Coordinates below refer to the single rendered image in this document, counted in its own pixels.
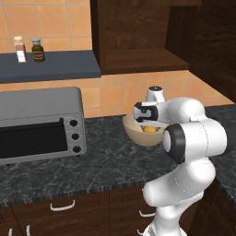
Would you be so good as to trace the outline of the dark grey wall shelf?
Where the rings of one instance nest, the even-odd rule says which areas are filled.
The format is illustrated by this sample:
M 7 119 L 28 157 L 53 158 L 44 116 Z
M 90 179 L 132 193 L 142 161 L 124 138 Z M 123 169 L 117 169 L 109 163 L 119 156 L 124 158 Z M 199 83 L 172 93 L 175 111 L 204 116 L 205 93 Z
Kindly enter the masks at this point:
M 43 62 L 32 53 L 20 63 L 15 53 L 0 53 L 0 84 L 96 78 L 101 71 L 92 51 L 46 52 Z

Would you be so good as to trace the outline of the dark wood corner base cabinet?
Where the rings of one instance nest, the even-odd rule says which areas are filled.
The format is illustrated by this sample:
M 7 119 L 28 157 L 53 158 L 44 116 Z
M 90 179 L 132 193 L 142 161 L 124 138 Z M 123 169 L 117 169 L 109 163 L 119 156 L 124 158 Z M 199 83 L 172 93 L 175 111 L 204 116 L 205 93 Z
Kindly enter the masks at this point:
M 198 202 L 188 236 L 236 236 L 236 206 L 215 180 Z

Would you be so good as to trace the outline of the yellow round fruit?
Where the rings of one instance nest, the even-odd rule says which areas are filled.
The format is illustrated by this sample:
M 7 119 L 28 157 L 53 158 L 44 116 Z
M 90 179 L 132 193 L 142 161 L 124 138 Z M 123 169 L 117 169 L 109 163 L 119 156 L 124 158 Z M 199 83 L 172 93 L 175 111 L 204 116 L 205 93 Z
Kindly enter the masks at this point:
M 143 131 L 144 131 L 145 133 L 156 133 L 156 132 L 157 132 L 157 127 L 145 125 L 145 126 L 143 127 Z

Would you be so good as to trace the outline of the white and red spice jar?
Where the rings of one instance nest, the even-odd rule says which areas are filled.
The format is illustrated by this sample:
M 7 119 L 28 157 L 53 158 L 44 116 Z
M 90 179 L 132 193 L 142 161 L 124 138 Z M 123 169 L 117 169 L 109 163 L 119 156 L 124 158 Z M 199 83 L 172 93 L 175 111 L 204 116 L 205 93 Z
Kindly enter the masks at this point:
M 20 63 L 27 62 L 26 47 L 21 36 L 16 36 L 14 38 L 15 49 Z

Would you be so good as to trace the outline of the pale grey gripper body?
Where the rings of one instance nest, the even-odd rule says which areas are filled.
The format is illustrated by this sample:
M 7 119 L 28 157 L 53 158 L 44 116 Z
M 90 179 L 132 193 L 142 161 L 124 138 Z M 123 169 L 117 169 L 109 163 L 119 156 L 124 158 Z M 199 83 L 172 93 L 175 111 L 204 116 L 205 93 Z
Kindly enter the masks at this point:
M 141 128 L 142 131 L 143 131 L 143 127 L 144 127 L 145 125 L 157 127 L 157 132 L 162 128 L 162 125 L 160 125 L 160 124 L 141 124 L 141 125 L 140 125 L 140 128 Z

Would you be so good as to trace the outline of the dark brown spice jar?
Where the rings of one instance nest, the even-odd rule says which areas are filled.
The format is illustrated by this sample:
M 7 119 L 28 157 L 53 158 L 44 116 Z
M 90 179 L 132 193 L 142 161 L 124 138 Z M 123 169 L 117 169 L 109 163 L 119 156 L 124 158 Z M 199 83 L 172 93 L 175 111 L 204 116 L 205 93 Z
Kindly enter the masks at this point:
M 43 62 L 45 60 L 44 56 L 44 50 L 41 46 L 41 40 L 40 39 L 32 39 L 32 53 L 33 53 L 33 59 L 35 62 Z

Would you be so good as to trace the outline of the dark wood drawer front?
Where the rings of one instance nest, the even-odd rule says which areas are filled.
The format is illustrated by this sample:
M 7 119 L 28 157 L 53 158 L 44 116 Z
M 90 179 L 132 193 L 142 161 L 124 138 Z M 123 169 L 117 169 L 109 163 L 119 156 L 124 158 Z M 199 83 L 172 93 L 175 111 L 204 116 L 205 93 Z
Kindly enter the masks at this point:
M 26 205 L 13 206 L 20 228 L 31 236 L 109 236 L 108 193 L 77 195 Z M 53 207 L 76 205 L 72 209 L 53 212 Z
M 154 213 L 156 208 L 146 204 L 142 185 L 110 191 L 110 236 L 140 236 L 153 218 L 142 218 Z

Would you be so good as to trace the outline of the grey toaster oven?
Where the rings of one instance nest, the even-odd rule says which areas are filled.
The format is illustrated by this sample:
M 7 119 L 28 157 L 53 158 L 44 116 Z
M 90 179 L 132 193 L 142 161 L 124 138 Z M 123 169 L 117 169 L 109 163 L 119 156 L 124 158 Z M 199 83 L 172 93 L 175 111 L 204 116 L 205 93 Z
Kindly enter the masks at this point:
M 79 88 L 0 92 L 0 165 L 86 151 Z

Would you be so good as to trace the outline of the dark wood corner wall cabinet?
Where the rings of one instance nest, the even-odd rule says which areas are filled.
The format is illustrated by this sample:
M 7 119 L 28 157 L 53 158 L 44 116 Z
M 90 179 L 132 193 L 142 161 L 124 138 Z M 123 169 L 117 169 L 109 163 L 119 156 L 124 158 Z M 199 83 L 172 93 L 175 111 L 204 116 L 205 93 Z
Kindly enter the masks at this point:
M 236 102 L 236 0 L 200 0 L 170 8 L 165 48 Z

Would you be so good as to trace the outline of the beige bowl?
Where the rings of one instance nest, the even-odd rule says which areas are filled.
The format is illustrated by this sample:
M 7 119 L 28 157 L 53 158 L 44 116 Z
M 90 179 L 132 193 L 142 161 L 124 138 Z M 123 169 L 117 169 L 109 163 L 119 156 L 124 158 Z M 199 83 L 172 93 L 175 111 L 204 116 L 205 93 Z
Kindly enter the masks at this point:
M 140 146 L 156 146 L 162 141 L 164 127 L 162 127 L 157 133 L 144 133 L 141 130 L 140 125 L 134 123 L 132 113 L 128 113 L 123 117 L 123 125 L 128 137 Z

